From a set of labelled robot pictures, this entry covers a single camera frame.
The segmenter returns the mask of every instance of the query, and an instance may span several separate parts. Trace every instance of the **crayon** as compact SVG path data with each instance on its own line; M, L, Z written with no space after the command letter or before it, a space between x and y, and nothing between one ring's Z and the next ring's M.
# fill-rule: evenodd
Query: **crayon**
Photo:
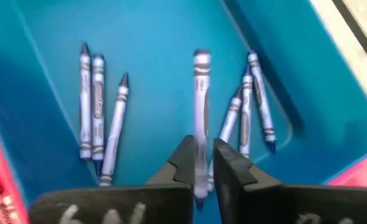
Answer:
M108 143L106 144L106 153L103 161L100 181L101 187L110 186L113 180L114 167L116 165L117 147L120 139L121 129L123 128L128 93L128 73L125 73L119 85L116 105L114 106L113 120L110 126Z
M223 123L220 139L224 142L228 143L229 138L231 137L233 126L235 125L236 118L238 117L241 105L241 93L242 93L242 85L238 88L235 95L232 97L231 103L229 105L228 112L226 114L225 122ZM212 192L214 190L214 167L213 160L210 162L210 166L208 168L208 191Z
M91 58L84 43L80 53L80 158L91 159Z
M194 77L194 136L198 142L195 159L195 201L197 209L203 209L208 194L208 94L211 73L211 54L207 49L197 49L193 55Z
M262 128L264 130L265 141L273 154L276 153L276 136L273 128L271 112L269 110L268 100L263 82L263 74L259 65L258 56L255 52L250 51L248 62L253 74L254 89L258 102L259 114L261 115Z
M240 122L240 153L249 158L250 154L250 132L251 132L251 98L253 97L253 76L250 66L247 64L243 75L243 104L241 106Z
M105 59L103 55L94 55L92 72L92 160L96 174L99 176L105 144Z

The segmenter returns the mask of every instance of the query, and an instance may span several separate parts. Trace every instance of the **plastic tray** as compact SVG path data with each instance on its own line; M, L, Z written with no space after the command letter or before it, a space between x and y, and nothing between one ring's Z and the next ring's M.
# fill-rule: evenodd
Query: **plastic tray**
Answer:
M286 184L324 184L367 156L367 99L307 0L0 0L0 140L26 205L44 192L96 186L92 163L78 158L83 40L107 63L106 134L130 73L115 185L143 184L192 133L198 47L213 54L210 139L250 46L277 134L272 156L252 114L251 158L262 170ZM218 223L215 194L195 218Z

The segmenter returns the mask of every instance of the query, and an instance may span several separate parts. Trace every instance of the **black plastic jaw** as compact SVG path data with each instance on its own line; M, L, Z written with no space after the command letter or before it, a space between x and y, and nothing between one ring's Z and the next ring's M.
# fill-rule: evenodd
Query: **black plastic jaw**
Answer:
M69 224L61 220L71 208L75 209L68 217L71 223L102 224L111 210L130 223L138 205L146 207L140 223L192 223L196 150L195 138L186 136L165 166L143 186L61 190L40 196L30 207L30 223Z
M220 139L214 175L222 224L367 223L367 188L283 185Z

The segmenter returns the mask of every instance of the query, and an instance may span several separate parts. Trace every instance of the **crayon tip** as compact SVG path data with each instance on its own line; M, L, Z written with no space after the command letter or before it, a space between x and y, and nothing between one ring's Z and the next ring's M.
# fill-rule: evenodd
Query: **crayon tip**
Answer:
M200 55L200 54L210 54L208 49L196 49L193 56Z
M247 56L248 62L252 62L254 60L258 60L258 55L255 51L251 50Z
M239 88L238 88L238 91L235 94L235 97L240 99L242 91L243 91L243 85L240 85Z
M81 54L90 54L89 53L89 50L88 50L88 45L86 44L86 42L84 42L82 45L81 45Z
M197 210L201 212L203 210L204 198L195 197L195 202L196 202Z
M272 154L276 154L276 141L266 142Z
M102 161L94 160L95 172L98 177L101 176L102 173Z
M123 78L121 79L121 82L120 82L120 86L124 86L124 87L129 88L129 85L128 85L128 72L124 73Z
M104 60L104 59L105 59L105 57L103 56L103 54L99 54L99 53L94 54L94 58L100 58L100 59L102 59L102 60Z

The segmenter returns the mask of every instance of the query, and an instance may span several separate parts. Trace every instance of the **teal plastic bin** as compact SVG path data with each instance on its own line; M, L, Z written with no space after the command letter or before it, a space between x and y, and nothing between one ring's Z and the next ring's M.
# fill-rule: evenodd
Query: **teal plastic bin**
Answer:
M199 47L213 57L210 139L251 47L277 135L272 156L254 103L251 158L262 170L285 184L324 184L367 156L367 98L307 0L0 0L0 141L27 205L45 192L97 186L92 163L78 156L84 40L106 59L106 134L130 73L116 186L143 184L192 134ZM215 193L195 219L219 222Z

